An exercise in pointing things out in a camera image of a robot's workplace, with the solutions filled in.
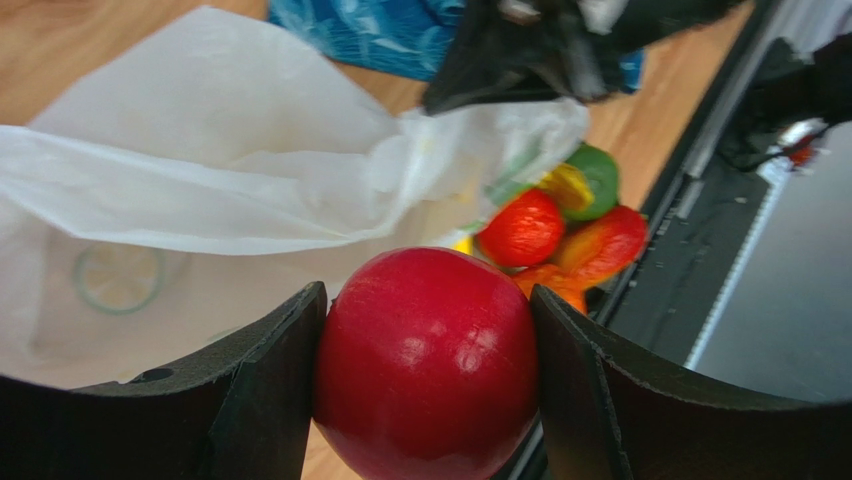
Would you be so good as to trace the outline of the orange fake fruit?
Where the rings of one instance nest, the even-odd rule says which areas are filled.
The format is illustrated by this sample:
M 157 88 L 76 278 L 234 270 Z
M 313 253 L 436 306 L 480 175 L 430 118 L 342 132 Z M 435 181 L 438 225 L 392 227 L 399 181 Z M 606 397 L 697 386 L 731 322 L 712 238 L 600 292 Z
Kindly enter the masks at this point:
M 585 289 L 555 265 L 532 266 L 512 275 L 511 278 L 527 299 L 531 298 L 535 285 L 542 285 L 554 291 L 580 313 L 588 313 Z

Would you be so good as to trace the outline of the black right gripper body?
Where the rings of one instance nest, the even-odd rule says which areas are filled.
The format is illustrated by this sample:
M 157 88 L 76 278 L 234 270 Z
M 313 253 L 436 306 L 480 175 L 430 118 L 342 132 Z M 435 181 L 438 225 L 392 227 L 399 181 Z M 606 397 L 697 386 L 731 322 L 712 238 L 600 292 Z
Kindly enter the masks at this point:
M 470 1 L 421 104 L 429 115 L 560 97 L 601 101 L 625 83 L 622 59 L 735 1 Z

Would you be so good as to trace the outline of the red yellow fake mango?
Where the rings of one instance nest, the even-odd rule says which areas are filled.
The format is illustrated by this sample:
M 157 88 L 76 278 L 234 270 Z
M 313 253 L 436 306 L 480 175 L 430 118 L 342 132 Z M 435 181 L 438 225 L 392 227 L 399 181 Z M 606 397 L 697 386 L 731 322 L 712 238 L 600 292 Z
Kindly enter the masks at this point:
M 597 286 L 633 263 L 648 239 L 646 219 L 616 206 L 568 235 L 551 257 L 583 289 Z

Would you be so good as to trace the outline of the dark red fake apple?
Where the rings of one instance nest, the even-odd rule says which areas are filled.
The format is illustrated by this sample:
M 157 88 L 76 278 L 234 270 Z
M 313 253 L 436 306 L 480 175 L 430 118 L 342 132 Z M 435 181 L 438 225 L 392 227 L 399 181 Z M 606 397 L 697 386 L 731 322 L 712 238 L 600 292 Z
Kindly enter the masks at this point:
M 444 248 L 361 266 L 320 341 L 313 416 L 365 479 L 487 479 L 538 408 L 530 305 L 504 273 Z

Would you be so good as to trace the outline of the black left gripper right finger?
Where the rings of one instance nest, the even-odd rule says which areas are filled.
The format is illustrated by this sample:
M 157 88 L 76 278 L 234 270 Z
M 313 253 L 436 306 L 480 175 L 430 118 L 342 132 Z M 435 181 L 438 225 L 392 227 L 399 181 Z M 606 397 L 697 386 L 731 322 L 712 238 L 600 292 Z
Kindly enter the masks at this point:
M 556 479 L 847 479 L 851 405 L 737 387 L 533 290 L 539 411 Z

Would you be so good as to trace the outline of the white printed plastic bag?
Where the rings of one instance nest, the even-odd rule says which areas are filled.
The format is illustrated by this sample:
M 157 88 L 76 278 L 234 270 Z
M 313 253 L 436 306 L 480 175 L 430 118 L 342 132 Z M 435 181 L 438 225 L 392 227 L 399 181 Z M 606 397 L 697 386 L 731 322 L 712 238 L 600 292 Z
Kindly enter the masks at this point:
M 389 114 L 285 30 L 211 7 L 1 130 L 1 372 L 127 382 L 306 284 L 450 247 L 575 151 L 578 103 Z

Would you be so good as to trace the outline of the green fake lime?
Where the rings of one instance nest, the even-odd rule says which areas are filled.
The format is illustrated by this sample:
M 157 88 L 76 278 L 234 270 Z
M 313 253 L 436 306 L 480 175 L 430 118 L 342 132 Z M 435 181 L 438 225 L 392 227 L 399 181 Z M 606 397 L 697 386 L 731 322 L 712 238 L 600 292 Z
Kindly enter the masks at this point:
M 619 201 L 620 172 L 614 158 L 606 151 L 583 143 L 566 161 L 576 167 L 586 178 L 586 185 L 594 195 L 593 202 L 583 210 L 564 209 L 565 216 L 573 221 L 591 221 L 605 215 Z

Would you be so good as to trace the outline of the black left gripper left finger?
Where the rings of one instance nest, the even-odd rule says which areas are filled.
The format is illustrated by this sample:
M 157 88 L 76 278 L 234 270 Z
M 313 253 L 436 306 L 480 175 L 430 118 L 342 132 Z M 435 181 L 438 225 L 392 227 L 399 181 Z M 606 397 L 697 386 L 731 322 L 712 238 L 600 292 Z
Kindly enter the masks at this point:
M 126 384 L 1 381 L 5 479 L 297 479 L 326 318 L 320 282 Z

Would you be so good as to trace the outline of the yellow fake banana bunch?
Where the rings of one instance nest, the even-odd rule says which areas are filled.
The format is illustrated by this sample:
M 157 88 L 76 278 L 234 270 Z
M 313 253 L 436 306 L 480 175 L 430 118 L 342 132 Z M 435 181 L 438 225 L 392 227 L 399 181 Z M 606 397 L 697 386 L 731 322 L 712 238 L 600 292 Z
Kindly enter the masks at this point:
M 539 189 L 549 195 L 558 205 L 562 217 L 566 222 L 565 233 L 567 232 L 569 223 L 573 220 L 568 219 L 563 213 L 563 210 L 583 210 L 594 200 L 594 195 L 586 185 L 585 176 L 578 168 L 566 164 L 559 166 L 533 188 Z M 474 248 L 478 247 L 477 235 L 462 238 L 456 242 L 453 249 L 471 255 L 474 252 Z

